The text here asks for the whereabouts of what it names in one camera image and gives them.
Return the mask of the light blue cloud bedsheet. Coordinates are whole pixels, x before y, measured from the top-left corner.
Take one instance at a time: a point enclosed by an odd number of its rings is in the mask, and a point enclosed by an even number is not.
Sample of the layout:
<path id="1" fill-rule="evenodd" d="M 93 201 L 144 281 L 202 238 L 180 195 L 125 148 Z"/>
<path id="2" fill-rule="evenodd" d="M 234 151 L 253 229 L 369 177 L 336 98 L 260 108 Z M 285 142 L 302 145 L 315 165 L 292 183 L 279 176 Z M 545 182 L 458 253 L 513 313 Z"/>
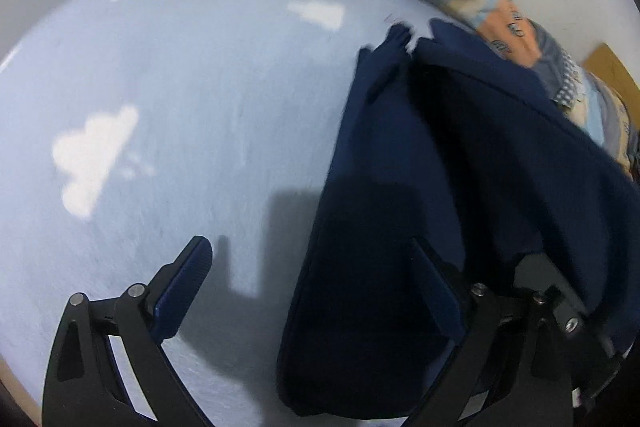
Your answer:
<path id="1" fill-rule="evenodd" d="M 119 296 L 195 235 L 165 343 L 218 426 L 296 426 L 280 338 L 356 56 L 420 0 L 70 0 L 1 67 L 1 354 L 34 398 L 68 297 Z"/>

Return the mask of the wooden headboard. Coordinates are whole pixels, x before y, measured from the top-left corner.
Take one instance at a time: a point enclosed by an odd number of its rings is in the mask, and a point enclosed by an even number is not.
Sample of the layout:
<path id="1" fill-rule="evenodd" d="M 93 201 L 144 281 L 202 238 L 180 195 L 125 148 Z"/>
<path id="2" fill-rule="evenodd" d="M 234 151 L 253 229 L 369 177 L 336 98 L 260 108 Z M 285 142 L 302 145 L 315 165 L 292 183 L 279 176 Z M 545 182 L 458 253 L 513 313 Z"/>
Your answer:
<path id="1" fill-rule="evenodd" d="M 639 104 L 639 87 L 624 64 L 606 44 L 599 44 L 585 59 L 585 69 L 614 89 L 630 105 Z"/>

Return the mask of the navy work jacket red collar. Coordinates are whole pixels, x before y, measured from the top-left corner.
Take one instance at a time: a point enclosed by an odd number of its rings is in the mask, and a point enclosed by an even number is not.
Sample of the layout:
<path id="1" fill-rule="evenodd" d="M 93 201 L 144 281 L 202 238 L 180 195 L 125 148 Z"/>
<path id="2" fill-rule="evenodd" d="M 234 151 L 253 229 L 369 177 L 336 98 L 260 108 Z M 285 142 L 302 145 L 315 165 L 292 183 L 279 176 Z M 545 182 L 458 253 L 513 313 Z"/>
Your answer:
<path id="1" fill-rule="evenodd" d="M 639 421 L 639 191 L 536 75 L 465 30 L 397 24 L 362 49 L 278 356 L 295 414 L 407 417 L 454 343 L 419 275 L 423 241 L 467 280 L 546 254 L 589 310 L 630 330 L 602 407 L 571 426 Z"/>

